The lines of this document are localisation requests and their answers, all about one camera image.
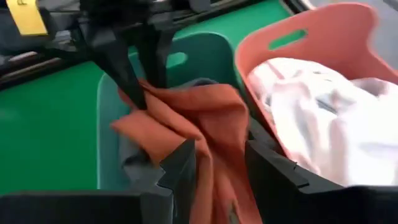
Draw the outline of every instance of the basket handle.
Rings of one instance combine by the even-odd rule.
[[[299,50],[290,48],[288,55],[291,55],[291,52],[298,52],[299,55],[302,50],[308,54],[308,51],[318,50],[314,47],[316,45],[322,47],[325,52],[336,54],[336,46],[349,46],[352,51],[364,49],[368,46],[367,42],[376,20],[376,13],[372,8],[361,3],[344,2],[305,11],[248,35],[236,50],[236,66],[242,75],[247,75],[263,61],[286,55],[287,51],[283,47],[270,50],[269,44],[296,30],[306,30],[308,35],[300,42],[292,44]],[[327,39],[333,40],[333,45],[330,45]],[[306,42],[312,43],[311,49],[303,47]]]

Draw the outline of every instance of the pink laundry basket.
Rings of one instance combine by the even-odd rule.
[[[247,76],[262,62],[276,57],[297,58],[321,63],[348,79],[378,77],[398,83],[398,76],[369,48],[369,38],[377,23],[375,11],[360,3],[338,3],[302,12],[248,35],[238,46],[235,64],[249,99],[262,115],[263,125],[279,140],[271,118],[257,100]],[[296,30],[307,35],[275,50],[269,44]],[[289,152],[280,142],[285,155]]]

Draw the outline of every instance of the gray floor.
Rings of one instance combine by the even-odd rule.
[[[310,2],[314,6],[319,7],[329,4],[332,1],[310,0]],[[373,47],[390,66],[398,69],[398,11],[383,2],[383,0],[356,0],[355,2],[369,4],[377,11],[379,25],[373,36]]]

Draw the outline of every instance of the gray cloth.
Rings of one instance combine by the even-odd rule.
[[[198,78],[190,82],[184,83],[183,85],[177,86],[174,89],[184,89],[190,88],[192,86],[202,86],[217,84],[216,81],[210,80],[208,78]],[[128,176],[131,185],[141,185],[148,184],[143,181],[153,181],[158,180],[157,178],[141,178],[143,176],[158,176],[161,175],[159,170],[155,168],[149,156],[145,151],[140,149],[140,147],[132,142],[130,139],[123,135],[119,135],[119,157],[122,167]]]

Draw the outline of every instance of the yellow label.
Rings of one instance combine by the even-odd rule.
[[[7,0],[7,5],[21,35],[47,34],[36,0]]]

